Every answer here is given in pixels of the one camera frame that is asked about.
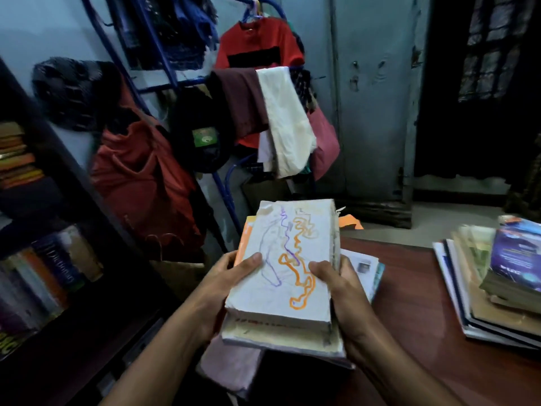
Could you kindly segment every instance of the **pink bag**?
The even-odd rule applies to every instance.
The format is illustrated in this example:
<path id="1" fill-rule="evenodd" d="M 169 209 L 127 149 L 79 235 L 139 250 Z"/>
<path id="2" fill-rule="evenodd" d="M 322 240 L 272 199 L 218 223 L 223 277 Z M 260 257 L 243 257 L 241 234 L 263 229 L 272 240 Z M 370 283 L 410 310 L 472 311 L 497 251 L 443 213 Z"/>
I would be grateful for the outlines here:
<path id="1" fill-rule="evenodd" d="M 313 113 L 308 114 L 308 119 L 318 142 L 312 153 L 312 163 L 310 165 L 314 172 L 314 179 L 317 181 L 338 158 L 340 143 L 336 137 L 334 127 L 327 121 L 321 108 L 317 107 Z"/>

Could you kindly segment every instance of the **blue metal rack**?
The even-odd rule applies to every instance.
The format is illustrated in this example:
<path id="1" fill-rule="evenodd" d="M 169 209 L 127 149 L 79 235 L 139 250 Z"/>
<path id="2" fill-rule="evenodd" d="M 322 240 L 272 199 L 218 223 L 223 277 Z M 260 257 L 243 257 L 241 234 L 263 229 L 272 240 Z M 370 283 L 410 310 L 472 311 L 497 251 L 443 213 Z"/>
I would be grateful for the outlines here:
<path id="1" fill-rule="evenodd" d="M 155 48 L 155 53 L 157 55 L 157 58 L 162 63 L 163 69 L 164 69 L 164 71 L 165 71 L 165 73 L 167 75 L 167 79 L 169 80 L 169 84 L 158 85 L 158 86 L 155 86 L 155 87 L 149 87 L 149 88 L 138 90 L 135 87 L 135 84 L 134 84 L 131 76 L 128 74 L 128 71 L 124 67 L 124 64 L 122 63 L 122 60 L 120 59 L 120 56 L 117 54 L 117 52 L 113 48 L 113 46 L 111 44 L 111 41 L 109 40 L 109 37 L 107 36 L 107 34 L 105 34 L 105 31 L 103 30 L 103 27 L 102 27 L 102 24 L 101 24 L 103 21 L 100 19 L 100 17 L 98 15 L 98 13 L 96 12 L 96 10 L 94 10 L 90 0 L 81 0 L 81 1 L 83 2 L 83 6 L 85 7 L 85 11 L 87 12 L 87 15 L 88 15 L 88 18 L 90 19 L 92 27 L 94 28 L 94 30 L 98 34 L 99 39 L 101 40 L 103 46 L 107 50 L 107 53 L 109 53 L 109 55 L 111 56 L 111 59 L 112 59 L 113 63 L 118 67 L 118 70 L 120 71 L 120 73 L 124 77 L 124 79 L 125 79 L 125 81 L 126 81 L 126 83 L 128 85 L 128 88 L 130 89 L 130 92 L 132 93 L 132 96 L 133 96 L 133 98 L 135 100 L 135 103 L 146 114 L 151 115 L 147 105 L 145 104 L 143 98 L 141 97 L 141 94 L 146 94 L 146 93 L 149 93 L 149 92 L 156 92 L 156 91 L 161 91 L 161 90 L 167 90 L 167 89 L 173 89 L 173 90 L 175 90 L 175 92 L 177 94 L 179 94 L 180 93 L 180 90 L 179 90 L 180 87 L 187 87 L 187 86 L 190 86 L 190 85 L 197 85 L 197 84 L 202 84 L 203 82 L 205 82 L 204 77 L 198 77 L 198 78 L 193 78 L 191 80 L 182 80 L 182 81 L 179 81 L 177 79 L 176 72 L 172 69 L 171 63 L 169 62 L 169 60 L 167 59 L 167 57 L 166 57 L 166 55 L 164 53 L 164 50 L 163 50 L 162 44 L 161 44 L 161 42 L 159 40 L 158 34 L 156 33 L 156 30 L 154 29 L 154 27 L 152 26 L 152 23 L 150 22 L 150 18 L 148 16 L 148 12 L 146 11 L 145 6 L 143 4 L 143 0 L 131 0 L 132 3 L 133 3 L 133 6 L 135 7 L 135 10 L 136 10 L 136 12 L 137 12 L 137 14 L 139 16 L 139 19 L 145 25 L 145 31 L 147 32 L 148 36 L 152 40 L 152 44 L 153 44 L 153 46 Z M 238 1 L 240 3 L 244 3 L 244 4 L 248 5 L 248 8 L 247 8 L 246 12 L 244 13 L 244 17 L 243 17 L 243 20 L 245 20 L 247 18 L 247 16 L 249 15 L 250 8 L 255 7 L 254 6 L 255 2 L 253 0 L 235 0 L 235 1 Z M 283 12 L 282 7 L 278 3 L 276 3 L 276 1 L 274 1 L 274 0 L 259 0 L 259 1 L 261 3 L 271 5 L 272 7 L 274 7 L 274 9 L 277 11 L 277 13 L 280 15 L 280 17 L 282 19 L 284 19 L 284 20 L 286 19 L 286 14 Z M 216 183 L 218 191 L 220 192 L 220 196 L 223 199 L 223 203 L 226 206 L 227 211 L 229 212 L 229 215 L 231 216 L 231 219 L 233 221 L 233 225 L 235 226 L 235 229 L 237 230 L 239 235 L 242 233 L 242 226 L 241 226 L 241 224 L 239 222 L 239 218 L 236 216 L 235 203 L 233 201 L 233 197 L 231 195 L 231 190 L 229 188 L 229 179 L 230 179 L 230 177 L 231 177 L 231 175 L 233 173 L 233 170 L 237 166 L 242 165 L 243 163 L 248 161 L 248 159 L 251 158 L 251 157 L 252 157 L 252 155 L 241 159 L 238 163 L 234 164 L 227 171 L 225 185 L 222 182 L 220 176 L 218 175 L 218 172 L 214 172 L 212 174 L 212 177 L 214 179 L 214 183 Z"/>

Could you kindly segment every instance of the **forearm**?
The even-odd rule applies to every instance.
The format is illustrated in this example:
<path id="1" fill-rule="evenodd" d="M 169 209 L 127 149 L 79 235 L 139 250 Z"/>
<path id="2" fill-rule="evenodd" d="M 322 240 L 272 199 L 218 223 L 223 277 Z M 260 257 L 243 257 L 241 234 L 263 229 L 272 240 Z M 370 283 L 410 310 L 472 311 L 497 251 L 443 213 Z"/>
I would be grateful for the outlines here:
<path id="1" fill-rule="evenodd" d="M 194 315 L 180 307 L 122 375 L 102 406 L 170 405 L 200 345 Z"/>
<path id="2" fill-rule="evenodd" d="M 358 366 L 389 405 L 463 406 L 442 382 L 431 376 L 375 320 L 352 345 Z"/>

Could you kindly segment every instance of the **wooden table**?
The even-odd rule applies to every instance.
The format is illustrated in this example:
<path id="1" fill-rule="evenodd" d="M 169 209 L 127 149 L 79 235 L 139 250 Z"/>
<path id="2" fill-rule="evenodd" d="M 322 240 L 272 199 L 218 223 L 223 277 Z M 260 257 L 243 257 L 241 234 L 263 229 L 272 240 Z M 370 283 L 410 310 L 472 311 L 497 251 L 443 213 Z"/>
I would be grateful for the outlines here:
<path id="1" fill-rule="evenodd" d="M 342 247 L 386 265 L 374 310 L 395 339 L 470 405 L 541 404 L 541 363 L 532 351 L 466 339 L 429 248 L 342 237 Z M 250 404 L 384 405 L 360 371 L 267 352 Z"/>

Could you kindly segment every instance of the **tiled floor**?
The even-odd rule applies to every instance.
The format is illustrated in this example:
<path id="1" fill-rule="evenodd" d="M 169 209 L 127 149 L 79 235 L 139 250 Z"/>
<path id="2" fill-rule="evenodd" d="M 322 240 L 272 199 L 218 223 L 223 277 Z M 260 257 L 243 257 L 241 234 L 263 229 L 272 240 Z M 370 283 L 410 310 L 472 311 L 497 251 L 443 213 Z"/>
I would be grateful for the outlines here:
<path id="1" fill-rule="evenodd" d="M 451 231 L 461 224 L 495 228 L 498 216 L 503 214 L 501 208 L 496 207 L 417 202 L 413 205 L 413 227 L 410 230 L 363 222 L 363 231 L 345 230 L 342 235 L 431 248 L 433 242 L 448 238 Z"/>

